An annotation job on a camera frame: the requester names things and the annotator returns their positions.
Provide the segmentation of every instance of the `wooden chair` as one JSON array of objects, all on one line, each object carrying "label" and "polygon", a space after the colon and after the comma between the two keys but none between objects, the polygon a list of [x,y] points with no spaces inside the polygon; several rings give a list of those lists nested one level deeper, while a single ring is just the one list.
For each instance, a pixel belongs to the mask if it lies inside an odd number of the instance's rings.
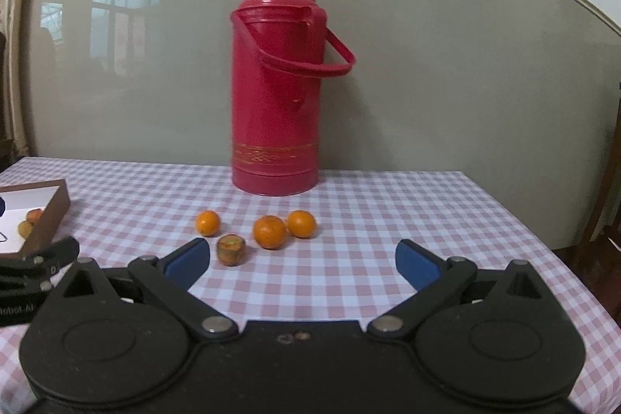
[{"label": "wooden chair", "polygon": [[574,249],[571,270],[591,290],[595,298],[621,326],[621,205],[611,225],[604,226],[591,240],[609,199],[613,181],[621,165],[621,100],[612,137],[611,152],[599,192],[585,231]]}]

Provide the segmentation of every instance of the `checkered tablecloth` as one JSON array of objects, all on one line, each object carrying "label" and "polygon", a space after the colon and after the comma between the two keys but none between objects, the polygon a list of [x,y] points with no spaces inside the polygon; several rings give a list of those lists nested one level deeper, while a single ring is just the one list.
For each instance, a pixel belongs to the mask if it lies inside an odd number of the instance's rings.
[{"label": "checkered tablecloth", "polygon": [[[619,327],[552,252],[461,172],[326,170],[313,190],[276,198],[236,189],[228,167],[26,158],[0,174],[0,185],[59,178],[67,181],[72,203],[57,237],[73,235],[82,256],[105,267],[145,253],[164,256],[196,236],[199,211],[217,211],[222,233],[246,237],[252,252],[240,267],[212,261],[190,291],[240,326],[248,319],[356,319],[366,326],[414,293],[394,264],[403,237],[483,268],[528,259],[586,342],[586,365],[571,399],[597,414],[621,403]],[[257,248],[250,239],[253,222],[295,209],[315,215],[318,236],[292,240],[279,251]],[[0,329],[5,414],[22,412],[34,400],[17,354],[25,330]]]}]

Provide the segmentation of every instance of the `cardboard box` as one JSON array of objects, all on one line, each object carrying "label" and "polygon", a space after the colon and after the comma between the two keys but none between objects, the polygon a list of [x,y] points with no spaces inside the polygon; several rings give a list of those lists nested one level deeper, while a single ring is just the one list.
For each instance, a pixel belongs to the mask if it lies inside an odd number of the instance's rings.
[{"label": "cardboard box", "polygon": [[[64,179],[0,187],[0,197],[6,204],[0,217],[0,258],[23,258],[48,247],[71,204]],[[43,213],[24,239],[17,233],[17,225],[36,208]]]}]

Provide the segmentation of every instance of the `black clamp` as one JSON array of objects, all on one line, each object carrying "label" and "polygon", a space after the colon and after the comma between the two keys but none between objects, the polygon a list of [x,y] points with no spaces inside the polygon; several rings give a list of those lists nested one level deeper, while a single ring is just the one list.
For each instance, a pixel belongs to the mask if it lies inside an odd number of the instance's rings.
[{"label": "black clamp", "polygon": [[79,259],[19,350],[42,414],[577,414],[585,347],[526,261],[480,270],[412,241],[397,270],[418,290],[358,321],[233,320],[187,293],[204,239],[126,268]]},{"label": "black clamp", "polygon": [[80,253],[67,237],[23,259],[0,259],[0,326],[29,323],[48,297],[50,278]]}]

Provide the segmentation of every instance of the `gray wall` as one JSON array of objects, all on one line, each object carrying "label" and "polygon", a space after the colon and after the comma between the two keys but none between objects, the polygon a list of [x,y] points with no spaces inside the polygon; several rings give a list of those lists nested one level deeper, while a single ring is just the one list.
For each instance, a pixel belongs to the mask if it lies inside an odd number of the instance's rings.
[{"label": "gray wall", "polygon": [[[63,4],[55,45],[39,30],[42,2]],[[145,27],[145,56],[118,71],[111,54],[91,57],[91,39],[103,37],[92,0],[27,0],[36,153],[228,164],[229,13],[239,2],[124,12]],[[549,247],[573,243],[616,116],[619,35],[573,0],[318,2],[358,57],[322,92],[322,166],[462,170]],[[127,31],[120,19],[108,27],[118,58]]]}]

